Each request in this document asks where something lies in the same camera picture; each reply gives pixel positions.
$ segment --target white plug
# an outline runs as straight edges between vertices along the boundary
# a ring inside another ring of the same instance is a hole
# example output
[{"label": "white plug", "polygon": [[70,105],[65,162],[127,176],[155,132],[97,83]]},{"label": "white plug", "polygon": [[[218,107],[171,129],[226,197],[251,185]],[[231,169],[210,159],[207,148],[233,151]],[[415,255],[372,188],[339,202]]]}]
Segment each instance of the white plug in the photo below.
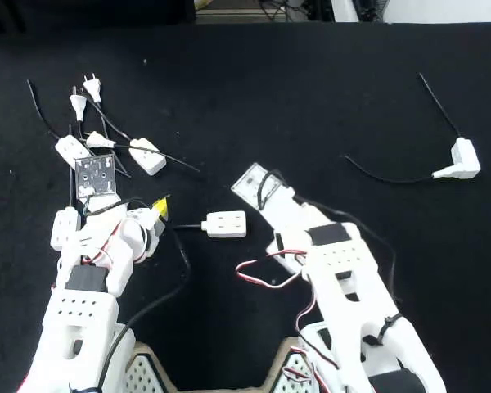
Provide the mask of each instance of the white plug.
[{"label": "white plug", "polygon": [[71,105],[76,113],[76,121],[83,121],[83,113],[85,112],[85,106],[88,100],[84,96],[80,96],[76,93],[76,87],[73,86],[73,94],[69,96]]},{"label": "white plug", "polygon": [[52,224],[51,247],[61,251],[70,236],[80,229],[80,215],[74,207],[68,206],[65,210],[58,210]]},{"label": "white plug", "polygon": [[245,237],[247,223],[245,211],[216,211],[209,213],[201,228],[209,237]]},{"label": "white plug", "polygon": [[76,160],[91,156],[88,149],[86,149],[82,143],[80,143],[79,140],[72,135],[66,135],[63,138],[58,139],[55,148],[73,170],[76,165]]},{"label": "white plug", "polygon": [[[159,151],[155,145],[145,138],[132,139],[130,145]],[[131,154],[137,164],[139,164],[150,176],[156,174],[156,172],[164,168],[166,164],[164,156],[150,151],[129,149],[129,154]]]},{"label": "white plug", "polygon": [[473,143],[469,139],[457,138],[451,148],[453,165],[433,172],[433,178],[474,178],[480,172],[480,162]]},{"label": "white plug", "polygon": [[107,139],[103,135],[100,135],[98,132],[93,131],[89,134],[88,139],[85,141],[85,144],[89,147],[115,147],[115,141],[111,141]]},{"label": "white plug", "polygon": [[83,88],[86,89],[86,91],[89,93],[89,95],[92,97],[92,100],[95,103],[98,103],[101,101],[100,99],[100,80],[95,76],[95,74],[92,75],[92,79],[88,79],[87,76],[83,76],[85,79],[83,82]]}]

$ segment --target black fabric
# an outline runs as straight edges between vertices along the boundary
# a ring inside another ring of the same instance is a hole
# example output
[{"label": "black fabric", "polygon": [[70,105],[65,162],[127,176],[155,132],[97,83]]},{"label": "black fabric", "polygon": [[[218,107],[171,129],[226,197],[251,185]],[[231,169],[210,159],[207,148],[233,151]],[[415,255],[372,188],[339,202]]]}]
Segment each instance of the black fabric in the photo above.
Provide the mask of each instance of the black fabric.
[{"label": "black fabric", "polygon": [[[389,177],[449,165],[454,135],[416,77],[422,71],[482,172],[473,180],[378,183],[339,157]],[[171,192],[173,222],[246,209],[249,234],[181,233],[193,281],[135,326],[181,389],[258,386],[281,340],[294,335],[309,287],[269,291],[238,281],[271,228],[228,188],[258,161],[304,196],[358,216],[397,251],[396,293],[449,392],[491,391],[491,25],[205,25],[0,38],[0,392],[29,369],[56,276],[49,246],[67,201],[66,163],[45,133],[25,79],[64,135],[69,94],[83,74],[102,79],[108,115],[128,133],[200,166],[204,182],[168,162],[151,178],[126,151],[122,197]],[[88,111],[86,131],[101,129]],[[367,239],[382,274],[389,254]],[[165,235],[135,268],[120,321],[180,280]],[[286,277],[276,263],[259,273]]]}]

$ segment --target extension cord socket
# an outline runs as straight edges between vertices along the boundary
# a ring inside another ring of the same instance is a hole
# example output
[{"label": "extension cord socket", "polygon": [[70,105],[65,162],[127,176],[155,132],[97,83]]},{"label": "extension cord socket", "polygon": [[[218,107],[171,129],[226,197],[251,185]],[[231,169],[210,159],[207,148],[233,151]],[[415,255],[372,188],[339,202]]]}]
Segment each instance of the extension cord socket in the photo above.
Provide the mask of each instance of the extension cord socket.
[{"label": "extension cord socket", "polygon": [[245,211],[217,211],[202,221],[202,230],[209,237],[245,237],[247,222]]},{"label": "extension cord socket", "polygon": [[89,158],[91,156],[88,149],[72,135],[66,135],[63,138],[58,139],[55,148],[72,170],[74,170],[76,166],[76,160]]},{"label": "extension cord socket", "polygon": [[[159,151],[155,145],[145,138],[132,139],[130,145]],[[159,170],[164,168],[166,164],[165,157],[158,153],[130,148],[129,154],[131,154],[137,164],[139,164],[150,176],[156,174]]]},{"label": "extension cord socket", "polygon": [[52,225],[51,247],[61,251],[70,236],[80,229],[80,215],[74,207],[68,206],[65,210],[58,210]]}]

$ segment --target black wire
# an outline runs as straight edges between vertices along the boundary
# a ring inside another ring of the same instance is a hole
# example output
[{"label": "black wire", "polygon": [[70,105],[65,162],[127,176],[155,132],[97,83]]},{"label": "black wire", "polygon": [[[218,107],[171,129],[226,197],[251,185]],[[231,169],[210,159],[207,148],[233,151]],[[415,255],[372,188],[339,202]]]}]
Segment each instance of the black wire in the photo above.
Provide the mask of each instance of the black wire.
[{"label": "black wire", "polygon": [[27,85],[29,86],[29,91],[31,92],[31,98],[33,99],[33,104],[34,104],[34,109],[36,109],[36,112],[38,113],[38,117],[40,120],[45,124],[47,128],[47,133],[54,137],[56,140],[60,139],[60,135],[58,135],[58,132],[55,131],[55,129],[49,124],[49,122],[46,120],[45,116],[43,115],[42,111],[40,110],[40,105],[38,104],[38,95],[36,93],[36,88],[34,87],[33,83],[29,80],[25,80],[27,82]]},{"label": "black wire", "polygon": [[77,129],[79,131],[79,138],[80,139],[83,139],[83,133],[82,133],[82,121],[80,120],[76,120],[76,124],[77,124]]},{"label": "black wire", "polygon": [[369,172],[367,169],[362,167],[358,162],[353,160],[351,157],[344,155],[344,158],[351,164],[353,165],[356,169],[358,169],[360,172],[365,174],[366,176],[370,178],[374,178],[375,180],[378,180],[379,182],[383,183],[391,183],[391,184],[414,184],[414,183],[421,183],[421,182],[426,182],[428,180],[433,179],[433,175],[430,174],[429,176],[424,176],[422,178],[382,178],[381,176],[378,176],[376,174],[372,174]]},{"label": "black wire", "polygon": [[98,210],[95,210],[95,211],[85,211],[84,210],[83,215],[85,217],[89,217],[89,216],[92,216],[92,215],[101,215],[102,213],[106,213],[108,210],[114,209],[115,207],[118,207],[118,206],[121,206],[121,205],[125,205],[126,203],[138,203],[141,206],[149,207],[149,205],[145,201],[143,201],[141,197],[139,197],[139,196],[133,196],[132,198],[123,199],[121,201],[118,201],[118,202],[113,203],[112,205],[109,205],[109,206],[106,206],[106,207],[102,207],[101,209],[98,209]]},{"label": "black wire", "polygon": [[[100,109],[102,109],[101,102],[98,102],[98,107]],[[106,137],[107,139],[109,139],[110,137],[109,137],[109,132],[107,131],[106,119],[104,119],[102,116],[100,116],[100,120],[101,120],[101,126],[102,126],[103,131],[104,131],[104,137]],[[122,172],[125,172],[126,174],[129,174],[128,170],[125,169],[124,164],[122,164],[122,161],[120,160],[120,158],[116,154],[115,149],[110,149],[110,151],[111,151],[111,154],[115,157],[116,164],[120,167],[120,169],[122,170]]]},{"label": "black wire", "polygon": [[265,182],[267,181],[267,179],[270,176],[273,176],[273,175],[277,176],[282,181],[283,184],[286,184],[286,180],[282,176],[282,173],[280,172],[280,170],[278,170],[278,169],[268,170],[266,172],[266,174],[264,175],[264,177],[262,178],[262,180],[260,180],[259,188],[256,191],[256,202],[258,204],[259,211],[262,211],[264,209],[265,202],[268,199],[267,197],[265,197],[264,199],[262,199],[262,190],[264,189]]},{"label": "black wire", "polygon": [[[69,124],[69,135],[73,135],[73,126]],[[69,167],[69,206],[74,207],[74,171],[73,168]]]},{"label": "black wire", "polygon": [[186,265],[186,272],[184,274],[183,280],[178,284],[176,288],[174,288],[172,291],[167,293],[166,295],[153,300],[150,304],[148,304],[146,307],[138,311],[124,326],[124,328],[120,331],[119,335],[116,337],[115,341],[113,341],[113,344],[111,345],[111,348],[109,349],[109,352],[107,353],[106,360],[104,361],[104,366],[101,370],[100,373],[100,379],[98,380],[98,386],[102,388],[104,381],[106,380],[106,375],[107,375],[107,370],[109,369],[109,363],[111,361],[111,358],[113,357],[113,354],[115,353],[116,347],[118,344],[122,341],[122,338],[124,337],[124,334],[136,323],[140,318],[142,318],[144,315],[146,315],[148,312],[153,310],[155,307],[162,305],[165,303],[167,300],[175,297],[189,282],[191,278],[191,264],[189,263],[189,258],[187,257],[186,250],[180,241],[180,238],[178,237],[177,233],[171,229],[171,226],[165,221],[161,216],[160,220],[165,226],[165,229],[168,231],[168,233],[173,236],[174,241],[177,244],[178,251],[180,252],[180,255],[182,256],[183,262]]},{"label": "black wire", "polygon": [[431,88],[431,86],[427,83],[427,80],[424,77],[424,75],[421,72],[419,72],[418,73],[418,76],[420,76],[420,79],[424,83],[424,86],[426,86],[426,89],[429,92],[429,94],[431,95],[431,98],[433,98],[433,101],[436,103],[437,107],[442,112],[442,115],[444,115],[444,118],[446,119],[446,121],[453,128],[455,134],[458,137],[461,137],[462,135],[460,134],[460,130],[458,129],[457,125],[451,120],[451,118],[448,115],[448,112],[446,112],[446,110],[444,109],[444,107],[440,103],[439,99],[435,96],[435,92],[433,91],[433,89]]},{"label": "black wire", "polygon": [[331,207],[326,206],[323,203],[312,201],[310,199],[304,198],[304,197],[299,196],[299,195],[295,195],[295,201],[298,201],[301,203],[305,202],[305,203],[308,203],[310,205],[317,207],[318,209],[328,211],[329,213],[331,213],[333,215],[338,215],[340,217],[344,217],[347,220],[351,221],[352,223],[356,224],[364,232],[366,232],[368,235],[375,238],[383,246],[385,246],[385,248],[387,248],[389,250],[390,255],[391,255],[391,266],[390,266],[390,271],[389,271],[388,278],[387,278],[387,290],[389,291],[391,297],[394,299],[394,271],[396,268],[396,251],[383,237],[377,235],[375,231],[370,229],[366,224],[364,224],[360,219],[358,219],[357,217],[355,217],[351,213],[348,213],[348,212],[342,211],[342,210],[332,209]]},{"label": "black wire", "polygon": [[275,18],[274,17],[271,17],[269,15],[269,13],[267,12],[267,10],[265,9],[264,7],[264,0],[259,0],[259,7],[260,9],[264,12],[264,14],[266,15],[266,17],[271,21],[271,22],[274,22]]},{"label": "black wire", "polygon": [[182,224],[182,225],[173,225],[173,229],[201,229],[201,224]]},{"label": "black wire", "polygon": [[119,145],[118,143],[115,144],[115,147],[123,147],[125,149],[135,149],[135,150],[143,150],[143,151],[150,151],[151,153],[156,153],[160,154],[166,158],[169,158],[170,160],[179,163],[180,165],[184,165],[185,167],[194,170],[197,173],[200,173],[200,170],[196,168],[193,165],[188,164],[187,162],[184,162],[182,160],[179,160],[178,158],[174,158],[173,156],[170,156],[169,154],[165,154],[162,151],[158,151],[155,149],[148,149],[147,147],[139,147],[139,146],[129,146],[129,145]]},{"label": "black wire", "polygon": [[127,139],[128,141],[131,141],[131,137],[129,137],[124,131],[116,127],[116,125],[106,116],[106,114],[102,111],[102,109],[90,98],[90,96],[85,96],[85,99],[88,100],[88,102],[91,104],[93,108],[98,112],[98,114],[104,119],[107,124],[122,138]]}]

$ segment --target robotic hand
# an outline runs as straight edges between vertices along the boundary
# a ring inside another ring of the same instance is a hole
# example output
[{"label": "robotic hand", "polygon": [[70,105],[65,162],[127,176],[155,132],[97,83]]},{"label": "robotic hand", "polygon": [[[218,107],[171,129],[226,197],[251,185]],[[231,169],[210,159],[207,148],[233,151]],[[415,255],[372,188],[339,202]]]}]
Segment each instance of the robotic hand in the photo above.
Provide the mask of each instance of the robotic hand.
[{"label": "robotic hand", "polygon": [[[296,196],[276,170],[268,172],[258,164],[232,190],[273,227],[274,240],[267,253],[291,274],[285,283],[301,276],[311,284],[312,301],[295,322],[301,346],[295,352],[311,364],[320,382],[316,391],[321,385],[330,393],[445,393],[426,348],[378,274],[378,265],[358,230],[358,226],[368,230],[363,223]],[[358,226],[333,222],[317,206]],[[252,262],[238,265],[238,276],[273,288],[241,273]],[[315,305],[323,322],[300,330],[300,317]]]},{"label": "robotic hand", "polygon": [[[163,199],[136,210],[128,210],[127,204],[109,209],[119,202],[116,195],[91,198],[86,224],[62,247],[42,335],[20,393],[122,391],[135,337],[116,322],[116,298],[133,264],[155,252],[167,204]],[[96,388],[99,380],[101,390]]]}]

